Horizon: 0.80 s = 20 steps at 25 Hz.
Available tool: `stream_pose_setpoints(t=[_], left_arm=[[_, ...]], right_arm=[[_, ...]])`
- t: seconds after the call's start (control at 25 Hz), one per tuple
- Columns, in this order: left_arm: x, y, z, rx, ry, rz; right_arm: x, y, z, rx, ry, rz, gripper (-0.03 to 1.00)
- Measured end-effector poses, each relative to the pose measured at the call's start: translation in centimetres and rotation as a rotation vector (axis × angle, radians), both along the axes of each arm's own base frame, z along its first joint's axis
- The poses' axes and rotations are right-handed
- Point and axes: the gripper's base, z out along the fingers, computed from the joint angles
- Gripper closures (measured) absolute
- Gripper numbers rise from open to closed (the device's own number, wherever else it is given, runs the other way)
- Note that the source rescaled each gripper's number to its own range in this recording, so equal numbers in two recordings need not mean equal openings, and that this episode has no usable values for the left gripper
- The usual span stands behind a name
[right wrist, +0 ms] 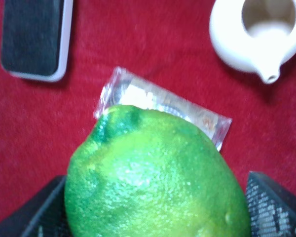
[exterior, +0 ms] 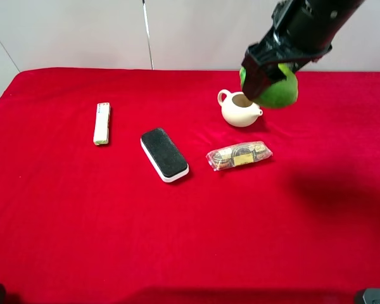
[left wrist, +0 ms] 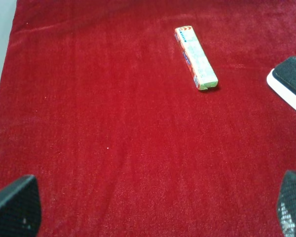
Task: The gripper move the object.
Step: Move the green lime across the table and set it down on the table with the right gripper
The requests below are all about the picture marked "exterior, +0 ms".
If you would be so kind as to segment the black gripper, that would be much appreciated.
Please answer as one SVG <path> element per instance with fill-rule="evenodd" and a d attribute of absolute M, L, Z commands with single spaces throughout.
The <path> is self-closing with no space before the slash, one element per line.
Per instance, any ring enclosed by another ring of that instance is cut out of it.
<path fill-rule="evenodd" d="M 333 49 L 328 43 L 319 50 L 304 50 L 288 36 L 279 36 L 271 28 L 260 42 L 247 47 L 242 67 L 246 75 L 242 84 L 244 95 L 251 101 L 259 98 L 271 85 L 286 79 L 279 63 L 286 63 L 296 73 L 310 62 L 319 61 Z"/>

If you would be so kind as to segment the black robot base right corner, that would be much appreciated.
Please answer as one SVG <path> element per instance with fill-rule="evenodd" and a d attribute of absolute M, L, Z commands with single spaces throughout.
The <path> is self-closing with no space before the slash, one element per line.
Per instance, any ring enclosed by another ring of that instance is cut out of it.
<path fill-rule="evenodd" d="M 356 293 L 355 304 L 380 304 L 380 288 L 367 288 Z"/>

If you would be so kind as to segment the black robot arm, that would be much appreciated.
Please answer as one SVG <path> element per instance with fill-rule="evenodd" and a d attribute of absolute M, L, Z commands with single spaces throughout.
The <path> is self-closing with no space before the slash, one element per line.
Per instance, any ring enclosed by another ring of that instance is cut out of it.
<path fill-rule="evenodd" d="M 286 78 L 278 64 L 285 63 L 295 73 L 329 53 L 334 36 L 362 4 L 359 0 L 277 3 L 271 28 L 245 52 L 242 91 L 246 97 L 257 98 Z"/>

